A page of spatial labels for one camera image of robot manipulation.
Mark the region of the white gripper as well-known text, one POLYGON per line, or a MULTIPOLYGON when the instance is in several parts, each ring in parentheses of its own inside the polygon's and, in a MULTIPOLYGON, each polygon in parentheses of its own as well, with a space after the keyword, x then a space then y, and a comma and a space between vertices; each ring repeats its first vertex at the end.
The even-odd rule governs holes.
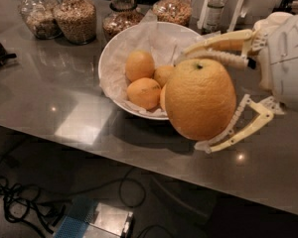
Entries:
MULTIPOLYGON (((195 144, 195 149, 207 154, 224 150, 251 136, 267 125, 275 115, 283 115, 284 104, 298 111, 298 15, 292 15, 272 32, 261 30, 265 44, 258 53, 260 87, 273 96, 255 102, 245 94, 239 102, 227 127, 217 136, 195 144), (250 122, 237 129, 246 109, 254 112, 250 122)), ((239 30, 212 36, 183 49, 175 64, 191 59, 211 59, 238 69, 256 68, 251 57, 256 32, 239 30)))

